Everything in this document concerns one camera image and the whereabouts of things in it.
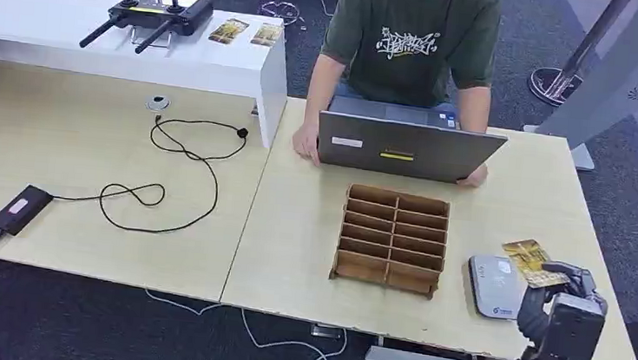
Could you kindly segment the person's left hand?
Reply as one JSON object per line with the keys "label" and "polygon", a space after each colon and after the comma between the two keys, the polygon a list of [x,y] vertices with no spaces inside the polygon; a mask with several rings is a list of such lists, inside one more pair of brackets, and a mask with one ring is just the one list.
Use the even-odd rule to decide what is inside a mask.
{"label": "person's left hand", "polygon": [[476,168],[476,170],[468,177],[457,180],[457,184],[462,187],[480,187],[484,184],[489,176],[489,170],[486,164]]}

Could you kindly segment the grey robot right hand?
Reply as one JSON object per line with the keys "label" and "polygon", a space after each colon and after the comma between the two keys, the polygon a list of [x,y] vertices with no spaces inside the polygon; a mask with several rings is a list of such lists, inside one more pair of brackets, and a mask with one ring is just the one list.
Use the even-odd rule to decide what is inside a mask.
{"label": "grey robot right hand", "polygon": [[565,283],[528,287],[518,310],[518,330],[539,347],[547,336],[554,342],[596,341],[608,313],[608,301],[597,292],[591,272],[564,261],[541,263],[541,269],[561,273]]}

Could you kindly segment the person's right hand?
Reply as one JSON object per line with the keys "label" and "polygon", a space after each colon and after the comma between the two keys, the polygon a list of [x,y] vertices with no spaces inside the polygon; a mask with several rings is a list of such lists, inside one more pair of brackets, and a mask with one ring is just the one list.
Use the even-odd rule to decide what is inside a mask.
{"label": "person's right hand", "polygon": [[298,130],[295,131],[292,141],[294,151],[300,157],[319,165],[318,143],[319,125],[314,121],[304,121]]}

